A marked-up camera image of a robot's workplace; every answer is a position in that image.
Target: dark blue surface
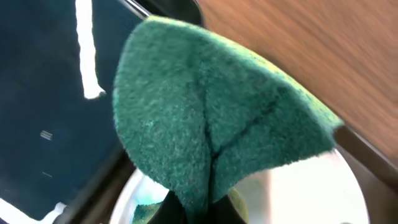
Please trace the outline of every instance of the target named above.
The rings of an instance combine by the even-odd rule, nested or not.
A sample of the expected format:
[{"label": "dark blue surface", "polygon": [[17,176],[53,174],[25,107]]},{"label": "dark blue surface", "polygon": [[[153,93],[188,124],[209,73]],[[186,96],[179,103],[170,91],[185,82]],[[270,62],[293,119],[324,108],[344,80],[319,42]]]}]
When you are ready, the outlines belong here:
[{"label": "dark blue surface", "polygon": [[[5,0],[0,7],[0,198],[41,220],[71,203],[113,153],[111,90],[139,18],[93,0],[96,70],[108,96],[88,101],[79,69],[75,1]],[[51,134],[49,141],[40,132]]]}]

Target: brown wood grain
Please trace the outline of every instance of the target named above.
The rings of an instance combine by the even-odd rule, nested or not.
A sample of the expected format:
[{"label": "brown wood grain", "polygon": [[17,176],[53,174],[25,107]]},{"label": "brown wood grain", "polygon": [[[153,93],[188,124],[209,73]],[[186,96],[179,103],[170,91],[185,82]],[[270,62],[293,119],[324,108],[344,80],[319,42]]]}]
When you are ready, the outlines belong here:
[{"label": "brown wood grain", "polygon": [[398,165],[398,2],[197,1],[206,28],[274,62]]}]

